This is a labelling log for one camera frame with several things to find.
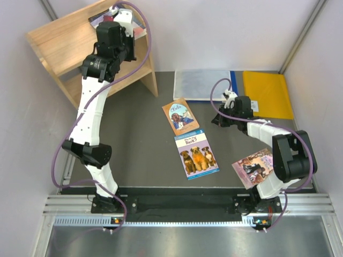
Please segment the red grey castle book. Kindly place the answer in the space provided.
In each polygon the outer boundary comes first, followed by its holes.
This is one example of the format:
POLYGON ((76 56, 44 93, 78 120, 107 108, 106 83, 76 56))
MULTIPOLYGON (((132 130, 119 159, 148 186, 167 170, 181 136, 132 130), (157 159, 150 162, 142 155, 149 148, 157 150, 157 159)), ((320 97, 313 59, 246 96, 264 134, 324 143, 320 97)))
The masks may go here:
MULTIPOLYGON (((117 4, 117 5, 113 5, 113 6, 117 6, 118 8, 128 9, 123 4, 117 4)), ((109 9, 107 9, 105 11, 102 11, 102 12, 94 15, 94 16, 89 17, 88 21, 91 24, 91 26, 94 29, 96 29, 99 26, 99 24, 102 22, 113 21, 113 16, 110 14, 109 9)), ((138 18, 135 17, 134 13, 133 13, 133 33, 134 33, 133 37, 135 38, 135 40, 146 35, 145 25, 142 22, 140 22, 138 18)))

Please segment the Why Do Dogs Bark book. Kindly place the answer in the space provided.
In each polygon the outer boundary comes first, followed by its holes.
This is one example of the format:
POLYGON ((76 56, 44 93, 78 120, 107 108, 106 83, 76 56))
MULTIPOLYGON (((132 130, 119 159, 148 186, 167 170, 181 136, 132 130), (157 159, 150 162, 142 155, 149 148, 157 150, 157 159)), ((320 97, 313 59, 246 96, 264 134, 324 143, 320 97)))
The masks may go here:
POLYGON ((174 137, 187 180, 218 172, 219 166, 203 129, 174 137))

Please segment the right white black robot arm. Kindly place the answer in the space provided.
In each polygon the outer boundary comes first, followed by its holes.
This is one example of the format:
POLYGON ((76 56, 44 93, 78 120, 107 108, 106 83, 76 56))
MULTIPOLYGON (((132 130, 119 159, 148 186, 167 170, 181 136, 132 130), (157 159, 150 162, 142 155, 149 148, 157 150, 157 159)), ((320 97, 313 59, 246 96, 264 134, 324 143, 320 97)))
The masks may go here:
POLYGON ((249 191, 251 208, 261 212, 280 192, 316 173, 311 142, 306 131, 294 132, 254 116, 249 97, 233 92, 224 96, 226 102, 216 109, 212 123, 219 127, 235 125, 245 135, 269 146, 232 165, 249 191))

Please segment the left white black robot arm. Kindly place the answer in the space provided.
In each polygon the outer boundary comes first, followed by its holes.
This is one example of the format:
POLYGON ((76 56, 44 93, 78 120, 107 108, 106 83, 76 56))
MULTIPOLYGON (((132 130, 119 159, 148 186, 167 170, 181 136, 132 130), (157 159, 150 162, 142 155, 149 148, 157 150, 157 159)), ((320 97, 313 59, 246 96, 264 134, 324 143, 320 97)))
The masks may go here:
POLYGON ((81 66, 81 99, 78 123, 63 142, 62 148, 76 157, 90 172, 96 183, 96 193, 104 198, 109 212, 121 208, 121 198, 113 179, 109 161, 112 148, 100 143, 100 123, 108 85, 114 81, 123 61, 134 61, 134 34, 128 22, 104 21, 96 28, 97 41, 93 52, 81 66))

